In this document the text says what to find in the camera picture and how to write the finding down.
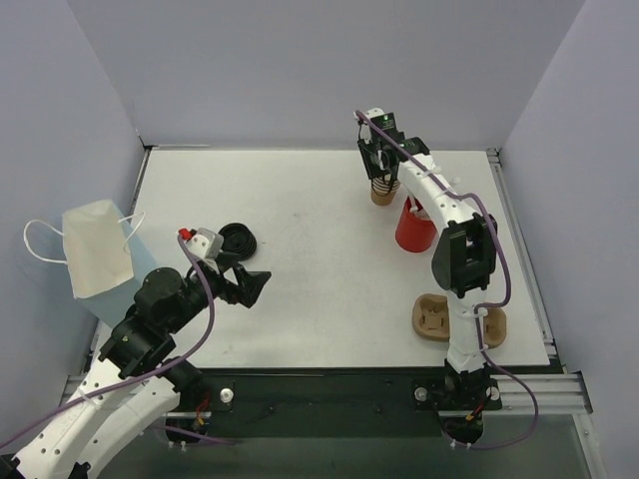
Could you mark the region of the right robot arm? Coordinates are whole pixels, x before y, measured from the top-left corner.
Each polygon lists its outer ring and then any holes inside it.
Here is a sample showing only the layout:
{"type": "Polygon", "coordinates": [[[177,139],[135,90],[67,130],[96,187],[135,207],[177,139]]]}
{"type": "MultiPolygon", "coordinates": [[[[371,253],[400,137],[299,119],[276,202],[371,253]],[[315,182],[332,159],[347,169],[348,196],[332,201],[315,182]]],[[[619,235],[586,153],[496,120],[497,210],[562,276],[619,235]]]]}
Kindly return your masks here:
{"type": "Polygon", "coordinates": [[[419,138],[396,141],[373,135],[357,146],[371,181],[399,183],[420,206],[438,233],[431,270],[445,291],[448,310],[445,400],[463,407],[490,388],[483,318],[486,292],[503,251],[496,220],[473,195],[461,195],[440,172],[419,138]]]}

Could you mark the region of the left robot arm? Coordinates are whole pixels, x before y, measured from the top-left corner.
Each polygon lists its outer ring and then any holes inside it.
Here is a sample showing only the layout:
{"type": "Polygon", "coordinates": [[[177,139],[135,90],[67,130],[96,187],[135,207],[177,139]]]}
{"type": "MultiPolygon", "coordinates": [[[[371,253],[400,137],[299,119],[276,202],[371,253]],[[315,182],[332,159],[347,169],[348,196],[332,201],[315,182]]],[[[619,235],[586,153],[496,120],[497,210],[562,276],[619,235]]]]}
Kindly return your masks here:
{"type": "Polygon", "coordinates": [[[1,459],[4,478],[96,478],[127,445],[165,413],[195,408],[203,397],[202,372],[187,353],[173,357],[175,333],[220,299],[252,307],[271,279],[247,271],[232,254],[208,269],[192,254],[191,273],[158,267],[143,280],[124,319],[70,399],[41,419],[36,437],[1,459]]]}

